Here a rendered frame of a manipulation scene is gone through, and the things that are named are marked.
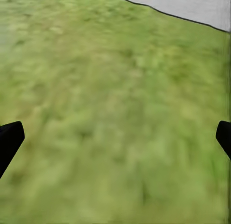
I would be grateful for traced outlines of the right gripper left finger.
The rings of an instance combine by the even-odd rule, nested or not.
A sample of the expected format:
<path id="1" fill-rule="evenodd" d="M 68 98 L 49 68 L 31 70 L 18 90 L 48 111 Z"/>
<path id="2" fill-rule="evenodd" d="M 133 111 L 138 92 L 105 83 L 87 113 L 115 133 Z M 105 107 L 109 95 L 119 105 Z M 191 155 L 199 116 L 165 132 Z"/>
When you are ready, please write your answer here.
<path id="1" fill-rule="evenodd" d="M 0 178 L 25 139 L 21 121 L 0 126 Z"/>

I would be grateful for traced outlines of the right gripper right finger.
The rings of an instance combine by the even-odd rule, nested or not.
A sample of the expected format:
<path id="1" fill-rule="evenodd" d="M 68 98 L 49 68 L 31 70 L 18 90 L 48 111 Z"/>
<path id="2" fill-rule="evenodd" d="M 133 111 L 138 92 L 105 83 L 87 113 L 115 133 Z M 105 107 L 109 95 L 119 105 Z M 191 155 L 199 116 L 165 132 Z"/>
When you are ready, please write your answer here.
<path id="1" fill-rule="evenodd" d="M 219 122 L 216 139 L 231 159 L 231 122 L 222 120 Z"/>

